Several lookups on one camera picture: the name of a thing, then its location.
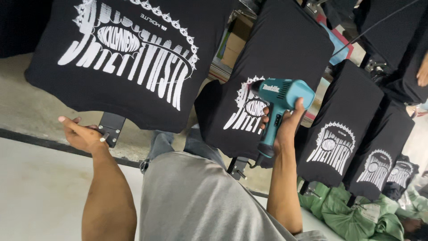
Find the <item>black cable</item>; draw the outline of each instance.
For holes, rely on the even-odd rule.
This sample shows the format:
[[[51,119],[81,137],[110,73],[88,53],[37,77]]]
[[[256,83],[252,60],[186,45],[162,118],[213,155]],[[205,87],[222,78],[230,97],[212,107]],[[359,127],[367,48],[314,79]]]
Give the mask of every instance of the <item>black cable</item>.
[[[344,50],[346,47],[348,47],[350,44],[353,44],[355,42],[355,40],[359,39],[361,36],[363,36],[365,33],[367,33],[370,29],[372,29],[374,26],[378,25],[379,23],[383,22],[384,20],[388,19],[389,17],[391,17],[392,15],[398,13],[399,11],[407,8],[408,6],[416,3],[419,0],[414,0],[413,2],[399,8],[398,10],[394,11],[393,13],[391,13],[390,15],[384,17],[383,19],[379,20],[378,22],[376,22],[374,25],[372,25],[371,27],[369,27],[367,30],[365,30],[364,32],[362,32],[360,35],[358,35],[357,37],[353,38],[351,41],[349,41],[349,43],[347,43],[345,46],[343,46],[343,48],[341,48],[339,51],[337,51],[336,53],[334,53],[331,57],[336,56],[336,54],[338,54],[339,52],[341,52],[342,50]]]

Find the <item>white tag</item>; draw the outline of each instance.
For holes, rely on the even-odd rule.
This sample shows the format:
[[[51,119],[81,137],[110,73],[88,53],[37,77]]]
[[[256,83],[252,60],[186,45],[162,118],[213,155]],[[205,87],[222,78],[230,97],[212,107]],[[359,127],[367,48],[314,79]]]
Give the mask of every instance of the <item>white tag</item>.
[[[297,186],[297,192],[298,192],[298,193],[299,193],[299,192],[300,192],[300,190],[302,189],[303,183],[305,183],[305,181],[304,181],[304,180],[301,180],[301,181],[300,181],[300,183],[299,183],[299,186]]]
[[[380,206],[377,204],[364,204],[361,205],[361,215],[368,220],[377,223],[380,215]]]

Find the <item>teal heat gun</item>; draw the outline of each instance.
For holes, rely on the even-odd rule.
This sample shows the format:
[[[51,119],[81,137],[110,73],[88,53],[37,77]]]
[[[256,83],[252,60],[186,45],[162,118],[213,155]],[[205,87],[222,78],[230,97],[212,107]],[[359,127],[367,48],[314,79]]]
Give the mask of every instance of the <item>teal heat gun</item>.
[[[249,88],[255,96],[269,103],[269,122],[265,125],[257,147],[260,154],[255,165],[251,166],[254,168],[260,165],[264,157],[272,158],[275,155],[273,142],[284,112],[294,110],[299,97],[303,97],[303,106],[307,110],[315,99],[315,93],[300,79],[268,78],[253,82]]]

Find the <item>metal bracket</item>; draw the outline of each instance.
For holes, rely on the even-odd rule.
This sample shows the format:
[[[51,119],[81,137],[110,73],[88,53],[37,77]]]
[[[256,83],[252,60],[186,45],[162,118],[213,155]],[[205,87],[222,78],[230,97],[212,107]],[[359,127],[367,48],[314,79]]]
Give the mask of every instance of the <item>metal bracket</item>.
[[[302,180],[299,183],[299,186],[297,187],[297,192],[300,193],[303,196],[314,196],[318,199],[322,199],[321,196],[319,196],[318,194],[315,193],[315,187],[317,186],[317,182],[313,181],[313,182],[308,182],[305,180]]]
[[[103,117],[101,117],[97,130],[103,134],[103,138],[105,137],[105,141],[111,148],[116,146],[125,120],[125,117],[109,112],[104,112]]]
[[[234,179],[239,180],[241,177],[247,179],[244,175],[245,167],[247,166],[248,158],[245,157],[234,157],[230,162],[227,173],[229,173]]]

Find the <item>makita logo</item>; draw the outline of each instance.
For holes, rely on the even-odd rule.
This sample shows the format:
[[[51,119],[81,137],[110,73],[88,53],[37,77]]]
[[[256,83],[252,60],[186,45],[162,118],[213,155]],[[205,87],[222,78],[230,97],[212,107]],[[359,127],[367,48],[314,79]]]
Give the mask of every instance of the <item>makita logo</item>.
[[[279,93],[279,88],[278,88],[278,86],[269,86],[269,85],[263,85],[263,89],[264,90],[270,90],[270,91],[273,91],[273,92],[277,92],[277,93]]]

